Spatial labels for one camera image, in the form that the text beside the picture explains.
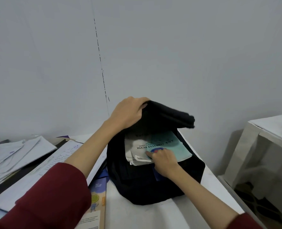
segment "patterned floor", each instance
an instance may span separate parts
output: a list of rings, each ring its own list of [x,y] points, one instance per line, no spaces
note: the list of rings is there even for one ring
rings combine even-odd
[[[264,223],[268,229],[282,229],[282,214],[266,198],[258,200],[252,193],[253,185],[250,182],[239,184],[234,191]]]

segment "red sleeve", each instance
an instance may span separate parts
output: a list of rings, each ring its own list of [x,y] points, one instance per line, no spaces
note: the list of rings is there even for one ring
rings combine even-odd
[[[57,163],[0,219],[0,229],[74,229],[90,206],[83,173]]]
[[[247,213],[238,215],[227,229],[262,229],[260,225]]]

